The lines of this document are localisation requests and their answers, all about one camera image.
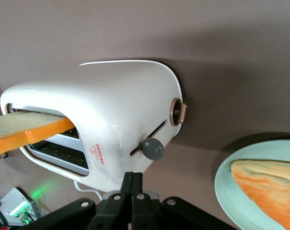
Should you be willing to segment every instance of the toaster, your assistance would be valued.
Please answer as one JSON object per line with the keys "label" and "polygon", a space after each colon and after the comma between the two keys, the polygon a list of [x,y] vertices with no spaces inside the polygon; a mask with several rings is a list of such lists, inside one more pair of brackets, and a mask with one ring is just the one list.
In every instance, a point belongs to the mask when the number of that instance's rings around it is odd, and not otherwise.
{"label": "toaster", "polygon": [[75,128],[20,149],[34,163],[101,191],[118,190],[125,172],[150,166],[138,146],[147,138],[166,146],[181,128],[183,105],[175,74],[150,60],[84,63],[15,85],[0,98],[3,114],[67,117]]}

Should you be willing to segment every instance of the power cord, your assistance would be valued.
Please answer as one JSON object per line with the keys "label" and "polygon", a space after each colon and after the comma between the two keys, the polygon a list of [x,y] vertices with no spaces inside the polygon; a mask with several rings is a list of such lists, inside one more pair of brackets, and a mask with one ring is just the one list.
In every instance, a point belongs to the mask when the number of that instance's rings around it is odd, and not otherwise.
{"label": "power cord", "polygon": [[101,196],[101,194],[98,192],[97,189],[94,189],[94,188],[92,188],[92,189],[83,189],[83,188],[80,188],[80,186],[79,186],[79,184],[78,184],[77,181],[73,181],[73,182],[74,182],[74,186],[76,187],[76,189],[77,189],[78,191],[80,191],[80,192],[94,192],[94,193],[97,194],[97,196],[99,197],[100,201],[102,201],[102,196]]}
{"label": "power cord", "polygon": [[31,219],[32,222],[34,222],[33,217],[31,216],[31,214],[30,214],[27,210],[23,209],[22,212],[23,212],[27,217],[29,217],[29,218]]}

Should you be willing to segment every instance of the green light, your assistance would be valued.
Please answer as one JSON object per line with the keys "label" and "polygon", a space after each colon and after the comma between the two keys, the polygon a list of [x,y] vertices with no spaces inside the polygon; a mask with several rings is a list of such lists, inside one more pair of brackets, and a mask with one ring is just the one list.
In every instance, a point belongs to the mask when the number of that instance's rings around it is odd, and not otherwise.
{"label": "green light", "polygon": [[29,216],[30,214],[28,213],[27,210],[23,209],[22,212],[26,215],[26,216]]}
{"label": "green light", "polygon": [[10,212],[10,216],[14,216],[17,212],[20,211],[21,208],[27,205],[28,203],[26,201],[23,201],[20,205],[17,206],[17,208],[15,208],[13,211]]}
{"label": "green light", "polygon": [[30,221],[29,221],[28,218],[25,218],[25,219],[24,219],[24,222],[25,222],[26,225],[28,225],[28,224],[30,223]]}
{"label": "green light", "polygon": [[39,198],[41,198],[45,193],[47,193],[48,191],[50,191],[52,189],[52,184],[51,182],[47,182],[42,184],[41,186],[39,186],[39,188],[35,189],[32,193],[31,193],[31,198],[33,200],[38,200]]}

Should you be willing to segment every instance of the toaster slot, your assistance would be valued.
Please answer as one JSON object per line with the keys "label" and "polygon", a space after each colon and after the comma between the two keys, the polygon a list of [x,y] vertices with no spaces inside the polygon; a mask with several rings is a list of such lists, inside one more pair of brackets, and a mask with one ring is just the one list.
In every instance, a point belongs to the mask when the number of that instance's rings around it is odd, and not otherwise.
{"label": "toaster slot", "polygon": [[83,176],[87,176],[89,174],[85,154],[82,151],[71,149],[45,140],[28,145],[28,148],[37,158],[51,164],[55,164]]}
{"label": "toaster slot", "polygon": [[[26,110],[65,116],[59,111],[21,104],[8,104],[7,111]],[[73,173],[89,175],[88,159],[82,138],[76,128],[56,134],[38,143],[25,146],[27,152],[41,161],[46,161]]]}

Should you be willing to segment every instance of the gray wall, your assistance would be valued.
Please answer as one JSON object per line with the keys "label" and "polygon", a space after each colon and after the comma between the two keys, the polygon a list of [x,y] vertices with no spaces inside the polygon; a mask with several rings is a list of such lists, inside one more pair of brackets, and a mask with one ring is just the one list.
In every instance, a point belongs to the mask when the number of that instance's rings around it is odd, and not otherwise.
{"label": "gray wall", "polygon": [[[290,135],[290,0],[0,0],[0,94],[83,62],[124,58],[168,65],[189,106],[165,158],[145,173],[146,189],[231,223],[214,194],[218,166],[241,147]],[[37,197],[46,212],[85,196],[19,150],[3,168],[0,195],[48,184]]]}

